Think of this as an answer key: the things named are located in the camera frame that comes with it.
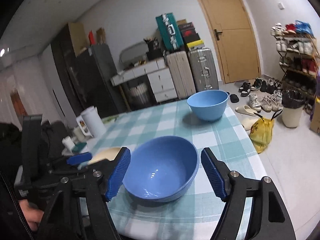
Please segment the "person's left hand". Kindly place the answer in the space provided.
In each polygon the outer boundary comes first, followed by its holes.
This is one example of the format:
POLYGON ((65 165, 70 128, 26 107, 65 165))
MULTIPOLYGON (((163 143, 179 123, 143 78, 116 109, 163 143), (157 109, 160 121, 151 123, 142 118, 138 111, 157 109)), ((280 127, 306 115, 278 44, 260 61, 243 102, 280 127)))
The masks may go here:
POLYGON ((44 212, 32 207, 26 199, 19 200, 18 202, 31 231, 36 231, 42 220, 44 212))

